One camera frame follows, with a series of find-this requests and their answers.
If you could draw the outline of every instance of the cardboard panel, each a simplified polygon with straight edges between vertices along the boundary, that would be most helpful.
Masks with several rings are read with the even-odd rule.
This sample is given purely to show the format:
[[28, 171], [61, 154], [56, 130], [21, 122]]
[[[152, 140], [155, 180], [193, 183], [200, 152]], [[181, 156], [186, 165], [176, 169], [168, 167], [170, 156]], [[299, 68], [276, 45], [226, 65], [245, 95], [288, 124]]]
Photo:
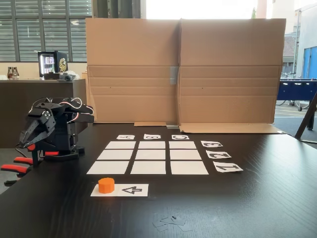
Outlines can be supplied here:
[[182, 96], [183, 123], [273, 123], [275, 96]]
[[88, 65], [178, 66], [178, 20], [86, 18]]
[[170, 71], [161, 66], [89, 66], [97, 122], [176, 121], [176, 85]]
[[183, 123], [186, 133], [279, 133], [279, 129], [265, 123]]
[[181, 20], [181, 66], [281, 65], [286, 19]]
[[182, 66], [179, 124], [273, 123], [279, 73], [278, 66]]

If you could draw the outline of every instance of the glass window pane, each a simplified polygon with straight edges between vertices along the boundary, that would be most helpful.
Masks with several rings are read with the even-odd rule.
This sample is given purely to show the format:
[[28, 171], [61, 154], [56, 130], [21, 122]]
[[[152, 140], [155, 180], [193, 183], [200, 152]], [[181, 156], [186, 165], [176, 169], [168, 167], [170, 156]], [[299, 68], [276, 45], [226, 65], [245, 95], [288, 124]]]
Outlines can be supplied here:
[[16, 15], [38, 15], [38, 0], [15, 0]]
[[0, 1], [0, 16], [10, 16], [11, 15], [11, 1], [2, 0]]
[[65, 15], [65, 0], [42, 0], [43, 15]]
[[17, 32], [21, 61], [38, 61], [41, 51], [40, 24], [38, 19], [17, 20]]
[[11, 20], [0, 20], [0, 61], [15, 61]]
[[69, 0], [69, 15], [91, 16], [91, 0]]
[[45, 20], [44, 36], [46, 51], [60, 51], [67, 53], [67, 27], [65, 20]]
[[72, 19], [70, 33], [73, 61], [87, 61], [85, 19]]

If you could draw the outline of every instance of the tape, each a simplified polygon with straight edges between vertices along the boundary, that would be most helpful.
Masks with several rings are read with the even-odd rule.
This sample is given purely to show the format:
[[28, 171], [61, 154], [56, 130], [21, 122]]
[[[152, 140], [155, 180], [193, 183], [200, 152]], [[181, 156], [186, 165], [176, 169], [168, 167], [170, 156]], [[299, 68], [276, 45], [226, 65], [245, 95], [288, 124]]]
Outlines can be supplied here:
[[171, 66], [169, 72], [170, 72], [169, 84], [175, 85], [177, 80], [178, 66]]

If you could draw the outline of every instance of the orange block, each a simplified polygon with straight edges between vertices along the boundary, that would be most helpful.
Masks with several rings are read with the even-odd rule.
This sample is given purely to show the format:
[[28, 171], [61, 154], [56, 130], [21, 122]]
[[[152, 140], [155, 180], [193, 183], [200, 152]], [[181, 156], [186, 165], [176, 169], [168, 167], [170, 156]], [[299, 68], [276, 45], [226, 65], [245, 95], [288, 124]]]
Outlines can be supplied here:
[[100, 193], [111, 193], [114, 191], [114, 179], [102, 178], [98, 181]]

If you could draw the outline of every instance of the bottle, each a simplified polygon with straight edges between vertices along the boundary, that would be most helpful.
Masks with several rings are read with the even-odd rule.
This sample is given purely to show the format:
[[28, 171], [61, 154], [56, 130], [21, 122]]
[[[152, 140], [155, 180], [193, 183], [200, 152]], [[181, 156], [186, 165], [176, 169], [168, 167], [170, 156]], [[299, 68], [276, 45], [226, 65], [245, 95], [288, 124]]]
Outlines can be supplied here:
[[16, 80], [19, 80], [19, 79], [20, 79], [20, 74], [19, 74], [19, 72], [18, 72], [18, 67], [14, 67], [14, 68], [13, 68], [13, 71], [16, 72]]
[[12, 80], [12, 67], [8, 67], [8, 80]]
[[13, 79], [13, 80], [17, 80], [16, 67], [13, 67], [12, 79]]

